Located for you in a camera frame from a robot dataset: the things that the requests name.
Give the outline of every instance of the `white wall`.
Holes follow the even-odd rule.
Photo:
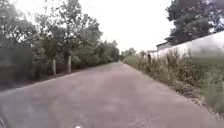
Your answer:
[[[208,55],[210,52],[224,54],[224,31],[151,53],[151,56],[152,58],[162,57],[174,50],[177,50],[181,56],[188,54],[189,51],[191,53],[203,52]]]

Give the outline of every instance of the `bush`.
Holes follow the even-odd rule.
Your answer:
[[[173,51],[157,59],[130,56],[124,63],[148,73],[186,97],[202,95],[205,104],[224,116],[224,56],[194,55],[180,57]]]

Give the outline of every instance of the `grass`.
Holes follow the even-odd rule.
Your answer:
[[[180,57],[173,51],[158,59],[130,56],[124,63],[147,73],[188,98],[203,97],[203,104],[224,117],[224,56],[194,53]]]

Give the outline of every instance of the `road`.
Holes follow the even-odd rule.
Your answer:
[[[1,93],[0,108],[8,128],[224,128],[206,109],[122,63]]]

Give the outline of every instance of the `leaves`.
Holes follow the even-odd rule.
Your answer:
[[[166,40],[173,45],[224,30],[224,2],[220,0],[174,0],[167,12],[175,28]]]

